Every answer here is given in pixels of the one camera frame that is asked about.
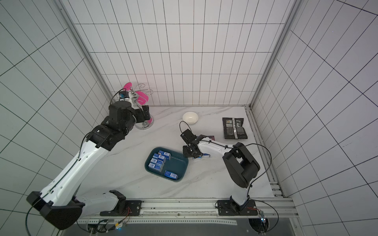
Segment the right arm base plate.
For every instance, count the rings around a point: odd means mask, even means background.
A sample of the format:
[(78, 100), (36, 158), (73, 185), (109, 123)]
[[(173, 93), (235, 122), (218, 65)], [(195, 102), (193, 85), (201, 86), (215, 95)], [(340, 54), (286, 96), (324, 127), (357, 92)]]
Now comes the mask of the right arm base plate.
[(259, 214), (255, 201), (247, 200), (243, 205), (238, 205), (232, 199), (218, 200), (215, 203), (219, 216), (257, 216)]

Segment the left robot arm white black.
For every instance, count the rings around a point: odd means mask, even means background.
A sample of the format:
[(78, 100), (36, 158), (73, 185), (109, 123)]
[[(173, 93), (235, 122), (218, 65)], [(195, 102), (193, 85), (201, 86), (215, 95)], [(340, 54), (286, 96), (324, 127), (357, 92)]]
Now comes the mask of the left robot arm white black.
[(110, 104), (109, 115), (84, 136), (79, 152), (70, 163), (41, 191), (31, 192), (27, 202), (59, 230), (65, 230), (81, 217), (95, 213), (126, 214), (126, 197), (117, 190), (92, 197), (78, 197), (76, 194), (96, 164), (124, 140), (136, 124), (150, 119), (147, 105), (137, 107), (128, 101)]

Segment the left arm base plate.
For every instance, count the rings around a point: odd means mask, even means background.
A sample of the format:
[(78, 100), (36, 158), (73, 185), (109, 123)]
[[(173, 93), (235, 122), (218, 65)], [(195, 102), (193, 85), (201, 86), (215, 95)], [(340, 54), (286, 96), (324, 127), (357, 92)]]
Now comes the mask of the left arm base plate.
[(112, 216), (112, 217), (126, 217), (126, 216), (139, 216), (141, 210), (142, 201), (140, 200), (121, 200), (113, 210), (102, 211), (100, 216)]

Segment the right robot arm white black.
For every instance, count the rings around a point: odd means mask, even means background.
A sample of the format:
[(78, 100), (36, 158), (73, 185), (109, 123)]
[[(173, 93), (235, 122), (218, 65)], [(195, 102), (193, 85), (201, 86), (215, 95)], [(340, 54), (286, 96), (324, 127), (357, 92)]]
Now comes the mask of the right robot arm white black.
[(245, 207), (249, 201), (251, 184), (258, 178), (261, 169), (248, 148), (240, 142), (228, 146), (217, 143), (208, 136), (196, 136), (191, 133), (181, 134), (181, 138), (186, 143), (183, 146), (183, 154), (186, 158), (200, 158), (205, 155), (222, 158), (234, 182), (230, 201), (239, 208)]

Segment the light blue tissue pack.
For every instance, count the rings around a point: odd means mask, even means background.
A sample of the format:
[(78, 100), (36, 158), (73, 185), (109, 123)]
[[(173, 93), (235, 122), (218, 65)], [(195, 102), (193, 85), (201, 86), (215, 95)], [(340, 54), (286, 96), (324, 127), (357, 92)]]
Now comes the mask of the light blue tissue pack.
[(211, 157), (211, 156), (210, 155), (203, 155), (203, 156), (199, 156), (199, 157), (193, 157), (193, 160), (202, 159), (202, 158), (205, 158), (205, 157)]

